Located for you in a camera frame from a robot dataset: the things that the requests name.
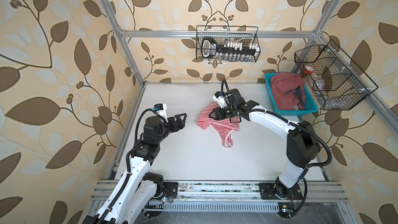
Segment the red white striped tank top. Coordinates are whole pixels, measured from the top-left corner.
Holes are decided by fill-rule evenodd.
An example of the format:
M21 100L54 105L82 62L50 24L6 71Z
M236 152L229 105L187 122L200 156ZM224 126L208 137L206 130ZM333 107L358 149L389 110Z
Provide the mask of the red white striped tank top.
M209 114L218 106L216 102L210 102L199 114L197 125L203 130L212 127L217 132L222 146L231 148L233 146L233 133L239 131L239 120L237 117L233 117L231 121L229 118L219 121L209 118Z

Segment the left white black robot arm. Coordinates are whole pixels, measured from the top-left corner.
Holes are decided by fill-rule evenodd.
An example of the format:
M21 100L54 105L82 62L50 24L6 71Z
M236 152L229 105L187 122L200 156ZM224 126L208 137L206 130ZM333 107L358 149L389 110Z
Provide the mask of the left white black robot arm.
M135 134L134 147L125 157L126 170L116 187L85 224L132 224L151 199L163 196L163 175L149 170L160 152L160 143L171 133L185 127L187 114L166 118L165 112L153 109L146 119L142 134Z

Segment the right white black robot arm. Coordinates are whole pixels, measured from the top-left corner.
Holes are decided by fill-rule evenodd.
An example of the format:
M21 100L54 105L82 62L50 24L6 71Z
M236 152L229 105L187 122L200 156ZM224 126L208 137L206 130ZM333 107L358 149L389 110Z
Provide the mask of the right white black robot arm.
M312 167L324 167L332 162L332 152L317 136L307 121L295 122L267 110L255 101L245 101L237 89L228 93L217 91L212 97L218 107L209 118L221 121L234 117L260 124L287 141L287 163L275 180L271 192L280 199L288 198L299 181Z

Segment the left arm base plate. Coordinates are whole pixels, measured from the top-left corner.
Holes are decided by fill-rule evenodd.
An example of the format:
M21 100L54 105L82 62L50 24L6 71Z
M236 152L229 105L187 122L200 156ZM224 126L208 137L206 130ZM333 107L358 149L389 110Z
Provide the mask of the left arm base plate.
M176 198L178 195L178 185L176 181L166 181L163 183L162 190L154 195L153 199L163 199L163 198Z

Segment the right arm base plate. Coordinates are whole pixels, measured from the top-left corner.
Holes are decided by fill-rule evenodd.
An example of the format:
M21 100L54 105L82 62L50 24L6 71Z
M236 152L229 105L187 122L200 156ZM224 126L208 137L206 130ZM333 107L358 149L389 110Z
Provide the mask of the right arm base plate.
M304 188L299 184L292 188L286 188L283 184L259 183L259 192L262 200L302 200L304 197Z

